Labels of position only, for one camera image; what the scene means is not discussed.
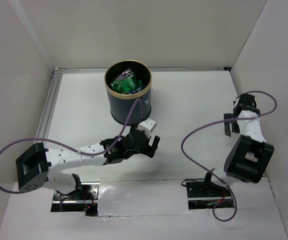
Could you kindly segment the clear bottle blue label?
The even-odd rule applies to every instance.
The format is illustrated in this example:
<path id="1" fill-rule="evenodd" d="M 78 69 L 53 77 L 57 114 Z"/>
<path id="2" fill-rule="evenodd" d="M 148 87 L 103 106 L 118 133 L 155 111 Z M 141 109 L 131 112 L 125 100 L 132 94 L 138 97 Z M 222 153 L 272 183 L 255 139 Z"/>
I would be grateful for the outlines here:
<path id="1" fill-rule="evenodd" d="M 143 86 L 139 86 L 138 88 L 132 89 L 128 92 L 129 95 L 140 93 L 143 90 Z"/>

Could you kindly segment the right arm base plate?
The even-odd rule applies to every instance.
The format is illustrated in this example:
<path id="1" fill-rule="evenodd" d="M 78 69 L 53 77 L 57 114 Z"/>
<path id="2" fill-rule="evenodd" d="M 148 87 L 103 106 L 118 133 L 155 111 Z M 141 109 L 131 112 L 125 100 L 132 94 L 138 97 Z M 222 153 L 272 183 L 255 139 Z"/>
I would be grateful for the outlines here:
<path id="1" fill-rule="evenodd" d="M 181 186 L 186 189 L 189 210 L 234 207 L 230 191 L 213 182 L 185 179 L 181 182 Z"/>

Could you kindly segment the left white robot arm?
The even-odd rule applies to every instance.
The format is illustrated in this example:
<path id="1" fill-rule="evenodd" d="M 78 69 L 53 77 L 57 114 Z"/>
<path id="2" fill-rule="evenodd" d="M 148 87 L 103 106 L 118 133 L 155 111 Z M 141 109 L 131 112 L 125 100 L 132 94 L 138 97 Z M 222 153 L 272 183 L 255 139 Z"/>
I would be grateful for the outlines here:
<path id="1" fill-rule="evenodd" d="M 142 154 L 153 158 L 160 141 L 155 136 L 149 144 L 157 123 L 148 118 L 132 124 L 129 133 L 71 151 L 67 148 L 45 148 L 42 142 L 33 144 L 16 159 L 18 190 L 22 193 L 47 188 L 58 192 L 63 199 L 76 200 L 86 190 L 77 174 L 63 171 L 84 166 L 119 164 Z"/>

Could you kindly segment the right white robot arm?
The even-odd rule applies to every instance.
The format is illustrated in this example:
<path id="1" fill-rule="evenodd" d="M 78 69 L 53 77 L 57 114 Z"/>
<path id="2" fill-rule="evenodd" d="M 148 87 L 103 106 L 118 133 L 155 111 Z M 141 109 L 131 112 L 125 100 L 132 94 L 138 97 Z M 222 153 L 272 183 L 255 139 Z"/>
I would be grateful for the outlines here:
<path id="1" fill-rule="evenodd" d="M 255 96 L 243 93 L 233 101 L 232 113 L 225 113 L 224 133 L 239 134 L 228 154 L 223 169 L 214 169 L 204 177 L 202 190 L 207 196 L 214 196 L 225 190 L 226 185 L 236 182 L 257 184 L 274 153 L 274 146 L 265 140 L 261 125 L 261 112 Z"/>

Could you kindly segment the clear wide-mouth plastic jar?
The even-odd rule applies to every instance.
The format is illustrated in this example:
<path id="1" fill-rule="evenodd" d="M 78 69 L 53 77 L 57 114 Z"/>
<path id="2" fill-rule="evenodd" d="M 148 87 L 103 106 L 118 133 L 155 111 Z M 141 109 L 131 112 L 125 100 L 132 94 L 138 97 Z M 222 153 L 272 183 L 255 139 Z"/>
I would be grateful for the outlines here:
<path id="1" fill-rule="evenodd" d="M 131 68 L 127 68 L 124 71 L 119 72 L 115 77 L 113 77 L 111 82 L 122 81 L 125 79 L 136 78 L 134 71 Z"/>

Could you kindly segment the green bottle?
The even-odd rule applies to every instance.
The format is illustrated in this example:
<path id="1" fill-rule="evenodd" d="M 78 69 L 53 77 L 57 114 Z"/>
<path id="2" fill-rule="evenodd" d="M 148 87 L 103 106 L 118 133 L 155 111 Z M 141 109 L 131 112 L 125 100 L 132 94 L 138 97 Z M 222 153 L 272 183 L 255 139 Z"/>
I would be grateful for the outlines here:
<path id="1" fill-rule="evenodd" d="M 124 95 L 129 95 L 129 91 L 137 89 L 142 85 L 142 81 L 135 78 L 117 80 L 111 83 L 111 87 L 116 93 Z"/>

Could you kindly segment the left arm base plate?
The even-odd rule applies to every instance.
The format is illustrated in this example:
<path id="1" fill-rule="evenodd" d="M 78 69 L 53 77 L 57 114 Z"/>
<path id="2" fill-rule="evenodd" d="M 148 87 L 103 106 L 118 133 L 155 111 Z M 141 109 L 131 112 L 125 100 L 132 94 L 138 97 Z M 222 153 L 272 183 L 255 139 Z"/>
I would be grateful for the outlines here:
<path id="1" fill-rule="evenodd" d="M 98 215 L 98 197 L 100 182 L 83 182 L 82 192 L 69 198 L 60 196 L 56 191 L 53 194 L 51 213 L 83 213 L 85 216 Z"/>

